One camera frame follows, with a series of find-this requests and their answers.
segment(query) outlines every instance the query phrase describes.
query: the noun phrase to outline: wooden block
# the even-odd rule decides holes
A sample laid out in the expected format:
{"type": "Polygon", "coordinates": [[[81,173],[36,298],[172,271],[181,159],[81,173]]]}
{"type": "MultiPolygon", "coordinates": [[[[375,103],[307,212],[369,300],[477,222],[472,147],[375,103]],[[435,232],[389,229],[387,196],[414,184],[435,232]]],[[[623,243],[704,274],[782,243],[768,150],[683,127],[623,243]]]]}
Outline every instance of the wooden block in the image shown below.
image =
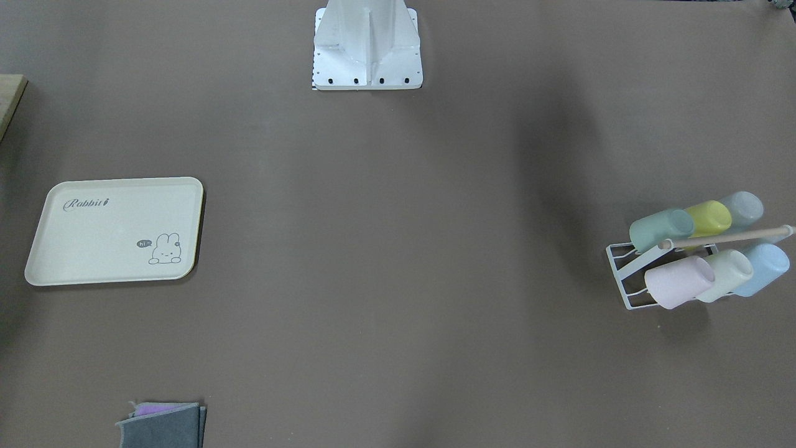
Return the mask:
{"type": "Polygon", "coordinates": [[[27,84],[28,80],[22,75],[0,75],[0,140],[6,134],[8,123],[27,84]]]}

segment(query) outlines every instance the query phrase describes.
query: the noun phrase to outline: plastic cup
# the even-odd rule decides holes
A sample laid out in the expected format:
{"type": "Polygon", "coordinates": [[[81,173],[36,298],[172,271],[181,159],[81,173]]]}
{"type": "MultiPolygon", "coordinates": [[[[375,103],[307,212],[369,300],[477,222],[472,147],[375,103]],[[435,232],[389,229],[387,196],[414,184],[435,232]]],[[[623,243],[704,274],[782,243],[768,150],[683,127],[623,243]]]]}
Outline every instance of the plastic cup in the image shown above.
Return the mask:
{"type": "Polygon", "coordinates": [[[673,208],[630,224],[630,242],[638,252],[646,252],[667,238],[688,238],[693,232],[694,221],[691,215],[685,210],[673,208]]]}
{"type": "Polygon", "coordinates": [[[716,275],[713,286],[696,296],[697,300],[705,303],[715,302],[719,297],[749,281],[755,273],[746,255],[734,249],[722,250],[705,257],[704,260],[713,268],[713,273],[716,275]]]}
{"type": "Polygon", "coordinates": [[[738,191],[721,199],[732,216],[732,225],[727,233],[743,232],[763,216],[763,202],[748,191],[738,191]]]}
{"type": "Polygon", "coordinates": [[[694,220],[693,237],[718,235],[730,228],[730,210],[719,201],[706,201],[685,209],[694,220]]]}
{"type": "Polygon", "coordinates": [[[750,281],[732,290],[736,295],[751,297],[760,289],[768,286],[790,268],[790,260],[782,249],[773,244],[763,243],[742,250],[752,267],[755,275],[750,281]]]}
{"type": "Polygon", "coordinates": [[[652,268],[644,273],[647,291],[666,309],[673,309],[713,287],[713,268],[692,256],[652,268]]]}

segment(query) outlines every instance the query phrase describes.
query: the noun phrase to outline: rectangular tray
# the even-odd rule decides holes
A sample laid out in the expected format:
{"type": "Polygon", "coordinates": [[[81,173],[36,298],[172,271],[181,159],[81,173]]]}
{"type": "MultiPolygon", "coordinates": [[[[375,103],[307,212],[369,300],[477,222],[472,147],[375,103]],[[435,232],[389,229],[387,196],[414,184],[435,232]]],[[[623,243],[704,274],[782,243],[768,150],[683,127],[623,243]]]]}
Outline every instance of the rectangular tray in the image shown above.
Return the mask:
{"type": "Polygon", "coordinates": [[[184,277],[203,194],[193,177],[59,183],[47,194],[25,279],[51,286],[184,277]]]}

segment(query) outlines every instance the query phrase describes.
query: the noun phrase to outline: cloth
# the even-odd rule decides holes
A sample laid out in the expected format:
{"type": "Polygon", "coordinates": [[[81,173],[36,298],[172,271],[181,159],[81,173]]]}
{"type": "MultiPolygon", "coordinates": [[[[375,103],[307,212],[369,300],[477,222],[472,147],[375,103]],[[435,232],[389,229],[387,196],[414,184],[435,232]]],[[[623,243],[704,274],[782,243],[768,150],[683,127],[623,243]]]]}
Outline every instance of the cloth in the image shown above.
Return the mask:
{"type": "Polygon", "coordinates": [[[201,448],[205,416],[199,403],[141,403],[133,417],[116,423],[119,448],[201,448]]]}

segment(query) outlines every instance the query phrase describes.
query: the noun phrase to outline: light blue cup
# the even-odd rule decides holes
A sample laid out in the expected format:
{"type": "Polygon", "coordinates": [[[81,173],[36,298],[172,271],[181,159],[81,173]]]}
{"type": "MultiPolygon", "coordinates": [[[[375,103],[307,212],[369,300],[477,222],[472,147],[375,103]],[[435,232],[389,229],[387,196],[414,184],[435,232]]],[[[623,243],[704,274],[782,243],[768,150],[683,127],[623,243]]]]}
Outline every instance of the light blue cup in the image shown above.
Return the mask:
{"type": "Polygon", "coordinates": [[[763,202],[748,191],[738,191],[721,199],[732,216],[732,225],[725,232],[734,234],[743,232],[763,216],[763,202]]]}
{"type": "Polygon", "coordinates": [[[790,260],[782,249],[763,243],[747,247],[741,252],[747,256],[755,270],[750,281],[732,290],[741,297],[751,297],[760,289],[779,278],[790,268],[790,260]]]}
{"type": "Polygon", "coordinates": [[[638,252],[646,252],[667,238],[688,238],[693,233],[693,218],[677,208],[659,211],[630,224],[630,242],[638,252]]]}

